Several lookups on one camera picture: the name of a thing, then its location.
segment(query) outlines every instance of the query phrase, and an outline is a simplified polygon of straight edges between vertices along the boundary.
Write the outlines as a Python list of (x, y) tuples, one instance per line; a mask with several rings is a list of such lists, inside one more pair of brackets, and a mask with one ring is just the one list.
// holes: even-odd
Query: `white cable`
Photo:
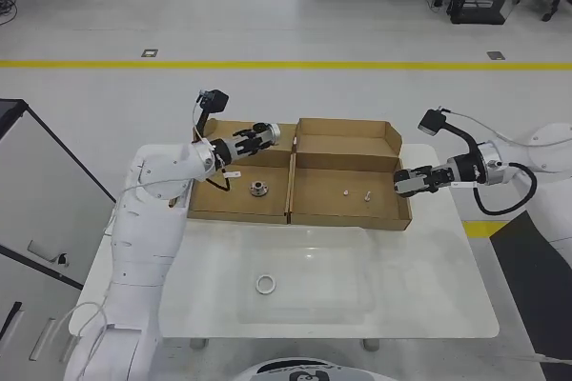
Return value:
[(96, 302), (83, 302), (77, 306), (75, 306), (74, 308), (72, 308), (71, 310), (68, 311), (68, 313), (66, 313), (60, 320), (59, 323), (57, 323), (57, 326), (55, 327), (55, 329), (53, 330), (53, 333), (51, 334), (51, 339), (49, 340), (50, 345), (52, 345), (53, 340), (55, 339), (55, 335), (57, 335), (57, 333), (59, 332), (59, 329), (61, 328), (61, 326), (64, 324), (64, 322), (66, 321), (66, 319), (68, 319), (76, 310), (78, 310), (79, 308), (86, 306), (86, 305), (94, 305), (97, 307), (97, 312), (83, 325), (83, 327), (81, 327), (81, 329), (78, 331), (78, 334), (76, 335), (76, 338), (79, 339), (80, 338), (80, 333), (81, 331), (94, 319), (94, 317), (100, 312), (102, 314), (102, 317), (104, 317), (104, 327), (102, 328), (101, 333), (99, 334), (99, 336), (97, 338), (95, 338), (95, 341), (93, 342), (93, 346), (92, 346), (92, 351), (89, 354), (89, 357), (87, 358), (87, 361), (85, 362), (85, 365), (83, 366), (83, 369), (80, 371), (80, 373), (78, 373), (78, 375), (76, 376), (76, 379), (80, 379), (80, 377), (83, 376), (83, 374), (85, 373), (85, 369), (89, 366), (89, 364), (91, 363), (91, 361), (93, 360), (93, 357), (95, 356), (95, 354), (97, 353), (97, 350), (99, 350), (99, 346), (102, 344), (102, 341), (104, 340), (104, 336), (106, 335), (106, 331), (108, 330), (108, 317), (106, 316), (106, 312), (104, 311), (104, 307), (102, 305), (100, 305), (99, 303)]
[(497, 355), (491, 357), (500, 357), (500, 358), (507, 358), (509, 360), (516, 360), (516, 361), (527, 361), (533, 363), (551, 363), (551, 364), (564, 364), (564, 365), (572, 365), (572, 360), (563, 360), (560, 358), (548, 357), (544, 354), (534, 353), (528, 355)]
[(210, 144), (210, 142), (208, 141), (208, 139), (205, 139), (203, 136), (201, 136), (201, 133), (199, 133), (199, 130), (197, 129), (197, 122), (194, 121), (194, 112), (195, 112), (195, 110), (197, 110), (197, 102), (195, 102), (194, 105), (193, 105), (193, 114), (192, 114), (194, 134), (197, 135), (197, 137), (199, 138), (199, 141), (200, 141), (200, 142), (202, 142), (203, 144), (205, 144), (206, 146), (208, 146), (208, 148), (210, 149), (210, 151), (214, 152), (214, 147)]
[(567, 139), (560, 140), (560, 141), (558, 141), (558, 142), (546, 143), (546, 144), (524, 144), (524, 143), (519, 143), (519, 142), (516, 142), (515, 140), (509, 138), (508, 136), (506, 136), (506, 135), (504, 135), (504, 134), (502, 134), (502, 133), (500, 133), (500, 132), (498, 132), (498, 131), (492, 129), (491, 127), (489, 127), (489, 126), (487, 126), (486, 124), (480, 122), (479, 120), (473, 118), (472, 116), (469, 116), (469, 115), (466, 115), (466, 114), (463, 114), (463, 113), (459, 113), (459, 112), (453, 112), (453, 111), (446, 111), (446, 112), (449, 112), (449, 113), (452, 113), (452, 114), (454, 114), (454, 115), (457, 115), (457, 116), (461, 116), (461, 117), (470, 119), (470, 120), (472, 120), (473, 122), (479, 124), (480, 126), (483, 126), (483, 127), (485, 127), (486, 129), (492, 131), (492, 132), (495, 133), (500, 139), (503, 139), (503, 140), (505, 140), (505, 141), (507, 141), (507, 142), (509, 142), (509, 143), (512, 143), (512, 144), (514, 144), (514, 145), (521, 146), (521, 147), (527, 147), (527, 148), (552, 147), (552, 146), (557, 146), (558, 144), (561, 144), (561, 143), (566, 143), (566, 142), (572, 141), (572, 137), (570, 137), (570, 138), (567, 138)]

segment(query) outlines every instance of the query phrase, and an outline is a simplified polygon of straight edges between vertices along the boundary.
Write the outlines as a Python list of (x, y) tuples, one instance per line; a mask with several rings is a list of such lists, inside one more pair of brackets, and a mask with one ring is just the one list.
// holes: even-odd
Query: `yellow floor line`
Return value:
[(133, 61), (0, 60), (0, 68), (572, 71), (572, 62), (154, 61), (142, 58)]
[(468, 238), (489, 238), (508, 221), (462, 221), (462, 224)]

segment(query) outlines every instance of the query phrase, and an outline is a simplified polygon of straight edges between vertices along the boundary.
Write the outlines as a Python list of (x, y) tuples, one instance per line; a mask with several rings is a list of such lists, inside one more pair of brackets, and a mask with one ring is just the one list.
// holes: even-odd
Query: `cardboard flap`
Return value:
[(398, 157), (402, 138), (388, 123), (372, 120), (300, 119), (298, 153)]

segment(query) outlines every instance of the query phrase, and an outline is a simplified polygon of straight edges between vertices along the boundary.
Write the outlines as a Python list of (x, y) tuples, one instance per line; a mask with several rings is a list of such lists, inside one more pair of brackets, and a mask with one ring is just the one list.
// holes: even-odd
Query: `clear plastic tray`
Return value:
[[(240, 233), (241, 323), (356, 324), (373, 309), (372, 242), (363, 229), (264, 226)], [(256, 289), (261, 275), (274, 278), (271, 293)]]

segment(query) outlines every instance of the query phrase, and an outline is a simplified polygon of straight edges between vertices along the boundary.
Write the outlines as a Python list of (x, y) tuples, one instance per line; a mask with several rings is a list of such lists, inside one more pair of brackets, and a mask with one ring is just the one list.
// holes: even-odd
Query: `white ring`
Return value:
[[(268, 290), (262, 290), (260, 288), (260, 281), (265, 278), (271, 280), (271, 287)], [(276, 289), (276, 280), (273, 278), (273, 276), (269, 274), (262, 274), (258, 277), (258, 279), (256, 279), (256, 290), (258, 291), (258, 293), (266, 295), (268, 293), (272, 293), (275, 289)]]

